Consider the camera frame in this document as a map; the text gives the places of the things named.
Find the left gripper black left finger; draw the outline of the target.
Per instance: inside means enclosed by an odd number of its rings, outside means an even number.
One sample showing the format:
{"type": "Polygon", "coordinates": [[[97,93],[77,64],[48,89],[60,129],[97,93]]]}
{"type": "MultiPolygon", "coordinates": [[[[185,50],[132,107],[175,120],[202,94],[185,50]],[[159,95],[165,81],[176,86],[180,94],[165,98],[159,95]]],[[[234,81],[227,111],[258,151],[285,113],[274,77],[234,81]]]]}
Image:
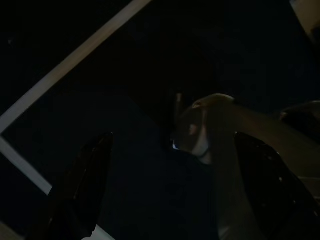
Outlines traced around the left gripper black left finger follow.
{"type": "Polygon", "coordinates": [[[29,240],[82,240],[92,236],[106,191],[114,137],[92,138],[55,183],[29,240]]]}

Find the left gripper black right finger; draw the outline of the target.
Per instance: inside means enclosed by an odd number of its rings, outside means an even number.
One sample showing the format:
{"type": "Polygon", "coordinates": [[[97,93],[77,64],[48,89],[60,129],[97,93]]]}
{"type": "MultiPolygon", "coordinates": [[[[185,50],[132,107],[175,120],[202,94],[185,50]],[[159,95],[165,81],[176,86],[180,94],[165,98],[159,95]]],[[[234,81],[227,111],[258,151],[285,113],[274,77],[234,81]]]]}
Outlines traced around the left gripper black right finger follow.
{"type": "Polygon", "coordinates": [[[234,135],[245,192],[262,234],[268,240],[318,240],[320,205],[263,141],[234,135]]]}

